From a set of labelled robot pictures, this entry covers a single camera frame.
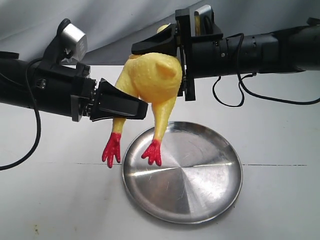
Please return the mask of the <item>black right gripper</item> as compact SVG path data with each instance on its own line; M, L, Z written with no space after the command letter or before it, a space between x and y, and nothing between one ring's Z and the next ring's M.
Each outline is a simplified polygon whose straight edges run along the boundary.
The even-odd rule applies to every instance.
M191 16L188 8L175 11L176 23L160 26L155 35L136 42L131 47L134 55L161 53L177 55L179 39L183 69L181 93L186 101L194 101L195 79L235 75L238 44L241 35L224 37L215 24L215 14L208 4L194 11L194 33L191 33Z

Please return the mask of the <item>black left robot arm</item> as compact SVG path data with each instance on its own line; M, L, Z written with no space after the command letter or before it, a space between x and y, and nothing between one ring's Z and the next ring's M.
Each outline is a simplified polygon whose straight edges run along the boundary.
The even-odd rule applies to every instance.
M78 62L72 68L45 60L29 65L14 52L1 52L0 56L1 103L30 109L34 97L39 111L70 117L74 122L82 117L93 122L146 117L146 102L115 88L104 78L90 78L88 65Z

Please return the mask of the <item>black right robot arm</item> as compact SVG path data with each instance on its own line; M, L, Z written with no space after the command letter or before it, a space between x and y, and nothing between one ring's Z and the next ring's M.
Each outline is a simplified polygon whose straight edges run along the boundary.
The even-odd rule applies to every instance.
M198 78L237 75L243 79L256 74L319 70L320 21L309 18L304 26L226 37L215 24L212 7L206 4L193 15L187 8L176 10L175 23L134 43L131 52L180 57L183 74L178 94L193 101L194 80Z

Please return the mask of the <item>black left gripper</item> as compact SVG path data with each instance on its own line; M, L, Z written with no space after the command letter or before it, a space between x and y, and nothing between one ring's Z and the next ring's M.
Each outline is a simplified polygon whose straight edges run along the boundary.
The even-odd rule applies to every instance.
M37 109L70 117L79 122L93 97L96 80L89 77L91 67L77 63L75 68L57 63L40 63L33 68L32 90ZM97 88L97 111L91 111L92 122L120 118L143 120L148 103L131 96L101 78Z

